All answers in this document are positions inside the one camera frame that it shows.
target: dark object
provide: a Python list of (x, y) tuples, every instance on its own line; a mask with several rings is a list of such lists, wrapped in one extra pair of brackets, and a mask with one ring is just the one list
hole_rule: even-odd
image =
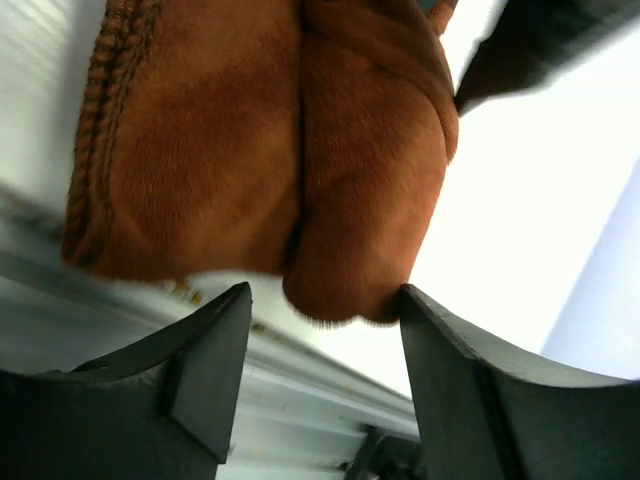
[(72, 372), (0, 372), (8, 480), (212, 480), (225, 463), (251, 323), (236, 285)]
[(369, 428), (344, 480), (425, 480), (419, 438)]
[(403, 290), (429, 480), (640, 478), (640, 383), (526, 352)]
[(418, 0), (418, 6), (424, 13), (429, 13), (440, 0)]
[(490, 97), (540, 87), (638, 15), (638, 0), (508, 0), (460, 82), (458, 112)]

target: brown suede glove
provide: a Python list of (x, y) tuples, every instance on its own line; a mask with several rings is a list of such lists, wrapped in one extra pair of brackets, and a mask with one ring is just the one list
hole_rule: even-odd
[(111, 279), (284, 277), (323, 324), (396, 319), (457, 143), (414, 0), (109, 0), (62, 256)]

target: white surface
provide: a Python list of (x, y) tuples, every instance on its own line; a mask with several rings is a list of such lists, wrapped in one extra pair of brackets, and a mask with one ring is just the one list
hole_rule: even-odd
[[(456, 76), (495, 3), (460, 1), (444, 39)], [(0, 181), (60, 211), (103, 5), (0, 1)], [(629, 62), (638, 47), (636, 29), (547, 91), (463, 120), (413, 283), (513, 343), (542, 347), (640, 151), (625, 117), (640, 109), (640, 69)], [(252, 280), (258, 318), (409, 393), (397, 328), (320, 331), (287, 307), (278, 282)]]
[(543, 354), (605, 375), (640, 378), (640, 161)]

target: white wall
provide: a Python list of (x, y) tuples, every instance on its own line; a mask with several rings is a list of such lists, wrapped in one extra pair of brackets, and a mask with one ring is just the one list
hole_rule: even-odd
[[(493, 0), (460, 0), (444, 38), (459, 78)], [(104, 0), (0, 2), (0, 182), (62, 212), (75, 122)], [(495, 101), (462, 121), (458, 154), (413, 282), (456, 313), (538, 351), (640, 151), (640, 29), (534, 96)], [(320, 331), (278, 281), (249, 278), (255, 314), (365, 375), (409, 393), (397, 328)]]
[(640, 378), (640, 161), (542, 353)]

